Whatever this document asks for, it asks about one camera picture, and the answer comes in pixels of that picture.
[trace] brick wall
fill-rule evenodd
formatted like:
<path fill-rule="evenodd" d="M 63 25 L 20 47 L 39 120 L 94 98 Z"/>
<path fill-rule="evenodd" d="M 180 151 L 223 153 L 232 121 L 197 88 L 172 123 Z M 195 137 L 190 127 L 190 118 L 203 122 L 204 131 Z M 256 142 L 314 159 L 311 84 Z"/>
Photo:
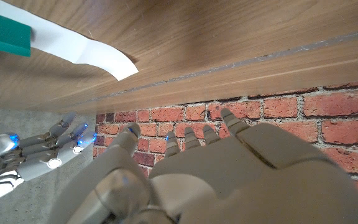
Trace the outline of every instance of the brick wall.
<path fill-rule="evenodd" d="M 163 159 L 164 137 L 176 132 L 184 150 L 184 129 L 191 126 L 204 144 L 202 128 L 210 125 L 221 138 L 228 136 L 221 108 L 255 125 L 277 125 L 320 148 L 350 173 L 358 186 L 358 82 L 321 86 L 268 95 L 174 105 L 116 114 L 98 114 L 94 157 L 104 152 L 128 122 L 137 122 L 142 137 L 134 158 L 145 175 Z"/>

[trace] blue led light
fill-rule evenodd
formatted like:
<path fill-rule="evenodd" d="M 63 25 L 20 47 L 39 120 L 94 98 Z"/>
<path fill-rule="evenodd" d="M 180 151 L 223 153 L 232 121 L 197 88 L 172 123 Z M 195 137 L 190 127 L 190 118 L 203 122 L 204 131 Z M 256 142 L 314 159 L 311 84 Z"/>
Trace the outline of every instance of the blue led light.
<path fill-rule="evenodd" d="M 93 138 L 90 141 L 85 141 L 83 139 L 80 139 L 80 140 L 77 141 L 77 145 L 81 146 L 82 144 L 91 144 L 92 142 L 94 142 L 96 140 L 96 136 L 97 136 L 97 134 L 94 133 Z"/>
<path fill-rule="evenodd" d="M 9 138 L 13 142 L 13 146 L 11 147 L 11 149 L 15 149 L 19 143 L 19 137 L 17 136 L 17 134 L 14 134 L 14 135 L 9 136 Z"/>

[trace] white paper strip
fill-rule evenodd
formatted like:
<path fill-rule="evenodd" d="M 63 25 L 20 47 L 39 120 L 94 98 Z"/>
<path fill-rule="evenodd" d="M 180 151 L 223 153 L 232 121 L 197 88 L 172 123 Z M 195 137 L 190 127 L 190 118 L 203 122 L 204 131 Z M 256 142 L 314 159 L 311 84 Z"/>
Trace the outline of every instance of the white paper strip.
<path fill-rule="evenodd" d="M 31 47 L 72 63 L 85 63 L 104 69 L 122 80 L 139 72 L 119 50 L 42 19 L 23 9 L 0 1 L 0 16 L 28 25 L 32 29 Z"/>

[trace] robotic finger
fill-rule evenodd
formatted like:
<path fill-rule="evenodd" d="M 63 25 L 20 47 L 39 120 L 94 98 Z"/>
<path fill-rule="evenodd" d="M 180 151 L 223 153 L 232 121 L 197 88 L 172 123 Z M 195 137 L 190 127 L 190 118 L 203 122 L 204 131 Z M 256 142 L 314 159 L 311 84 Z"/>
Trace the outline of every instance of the robotic finger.
<path fill-rule="evenodd" d="M 23 147 L 22 153 L 23 153 L 23 156 L 28 156 L 31 154 L 36 154 L 38 152 L 51 150 L 51 147 L 54 147 L 54 146 L 51 145 L 49 142 L 44 142 L 41 144 L 34 144 L 31 146 Z"/>
<path fill-rule="evenodd" d="M 80 123 L 70 134 L 60 136 L 56 142 L 57 146 L 63 147 L 66 143 L 77 140 L 87 127 L 88 125 L 86 123 Z"/>
<path fill-rule="evenodd" d="M 222 109 L 221 116 L 232 136 L 235 136 L 240 131 L 250 127 L 248 124 L 245 124 L 240 119 L 236 118 L 236 116 L 234 116 L 228 109 Z"/>
<path fill-rule="evenodd" d="M 96 139 L 96 133 L 89 131 L 81 135 L 77 142 L 66 143 L 62 148 L 29 154 L 19 164 L 17 172 L 25 180 L 34 179 L 60 167 L 77 156 Z"/>
<path fill-rule="evenodd" d="M 196 138 L 196 134 L 194 133 L 191 127 L 185 128 L 185 142 L 186 142 L 186 150 L 201 146 L 200 142 Z"/>
<path fill-rule="evenodd" d="M 136 123 L 129 123 L 124 130 L 114 139 L 112 144 L 108 147 L 117 147 L 128 151 L 133 156 L 137 145 L 138 138 L 140 137 L 140 127 Z"/>
<path fill-rule="evenodd" d="M 167 133 L 167 150 L 165 150 L 165 158 L 176 155 L 180 152 L 178 147 L 178 139 L 172 131 Z"/>
<path fill-rule="evenodd" d="M 69 112 L 62 118 L 62 120 L 60 120 L 58 123 L 54 124 L 49 129 L 49 132 L 21 140 L 20 147 L 24 148 L 24 147 L 32 146 L 35 144 L 42 144 L 42 143 L 45 143 L 45 141 L 49 141 L 51 138 L 56 139 L 57 137 L 61 136 L 68 129 L 68 127 L 71 125 L 71 123 L 75 119 L 75 116 L 76 116 L 75 112 L 73 112 L 73 111 Z"/>
<path fill-rule="evenodd" d="M 209 144 L 212 144 L 214 142 L 221 140 L 221 138 L 219 138 L 219 136 L 215 133 L 215 131 L 209 125 L 206 125 L 203 127 L 203 133 L 204 133 L 206 145 L 209 145 Z"/>

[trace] wooden shelf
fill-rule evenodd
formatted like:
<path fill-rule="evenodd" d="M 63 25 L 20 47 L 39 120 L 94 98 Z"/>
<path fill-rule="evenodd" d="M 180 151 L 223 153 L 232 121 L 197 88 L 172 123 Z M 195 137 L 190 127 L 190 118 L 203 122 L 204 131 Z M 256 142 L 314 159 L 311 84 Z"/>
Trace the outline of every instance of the wooden shelf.
<path fill-rule="evenodd" d="M 121 50 L 140 72 L 118 82 L 37 49 L 0 52 L 0 108 L 105 113 L 358 81 L 355 39 L 152 86 L 357 32 L 358 0 L 7 2 Z"/>

